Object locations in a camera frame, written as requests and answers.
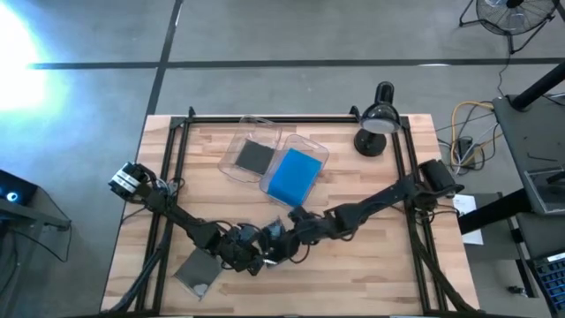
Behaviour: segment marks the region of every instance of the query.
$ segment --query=desk lamp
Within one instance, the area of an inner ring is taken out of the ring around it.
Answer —
[[[377,86],[374,104],[365,110],[362,116],[355,109],[361,129],[355,135],[355,149],[365,156],[377,156],[387,146],[385,133],[394,133],[400,129],[400,116],[392,106],[395,87],[384,81]]]

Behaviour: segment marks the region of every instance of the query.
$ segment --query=clear plastic container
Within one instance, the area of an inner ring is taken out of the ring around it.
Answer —
[[[281,127],[271,121],[241,117],[218,169],[237,181],[259,182],[274,157],[281,133]]]
[[[565,166],[528,170],[524,174],[544,213],[562,215],[565,212],[565,185],[561,181],[565,178]]]
[[[277,201],[299,206],[308,197],[328,157],[329,152],[322,145],[292,134],[276,152],[259,187]]]

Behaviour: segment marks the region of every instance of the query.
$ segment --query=wooden tabletop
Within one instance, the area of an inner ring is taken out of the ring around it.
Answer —
[[[439,159],[441,154],[432,117],[409,115],[409,118],[418,161]],[[169,122],[170,116],[150,116],[143,132],[138,162],[156,172],[161,170]],[[218,170],[217,164],[236,128],[237,125],[232,124],[191,125],[183,170],[186,186],[179,194],[178,204],[194,216],[207,220],[225,219],[232,223],[264,226],[279,216],[291,225],[286,217],[289,210],[274,204],[257,184],[238,183]],[[320,143],[330,153],[305,203],[307,210],[321,213],[345,202],[361,201],[397,181],[390,136],[384,153],[368,158],[353,147],[352,140],[357,131],[358,125],[354,124],[283,125],[282,140],[297,133]],[[178,142],[179,138],[174,147],[170,178]],[[410,168],[404,147],[403,157],[406,167]],[[139,206],[127,204],[124,215],[137,208]],[[151,214],[144,211],[121,226],[102,309],[116,304],[139,274],[150,223]],[[437,215],[432,228],[441,269],[463,298],[478,308],[456,216]],[[273,269],[264,268],[257,276],[224,270],[202,301],[173,277],[193,250],[191,240],[175,226],[162,314],[421,313],[406,218],[392,208],[371,216],[351,242],[322,240],[312,247],[307,260],[301,264],[287,261]],[[301,249],[296,258],[304,252],[305,249]],[[434,303],[432,279],[429,272],[426,273]],[[148,306],[152,302],[153,286],[154,278],[149,288]]]

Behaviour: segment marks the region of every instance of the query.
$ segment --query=white paper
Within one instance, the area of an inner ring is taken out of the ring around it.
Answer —
[[[453,206],[461,212],[460,216],[464,216],[477,209],[475,197],[472,195],[456,194],[455,198],[453,198]],[[463,235],[463,242],[465,244],[483,245],[483,235],[480,230],[472,231]]]

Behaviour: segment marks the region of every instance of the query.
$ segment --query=black sponge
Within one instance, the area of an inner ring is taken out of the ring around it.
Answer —
[[[237,157],[236,166],[262,176],[267,172],[274,154],[273,148],[260,145],[255,141],[245,140],[244,147]]]

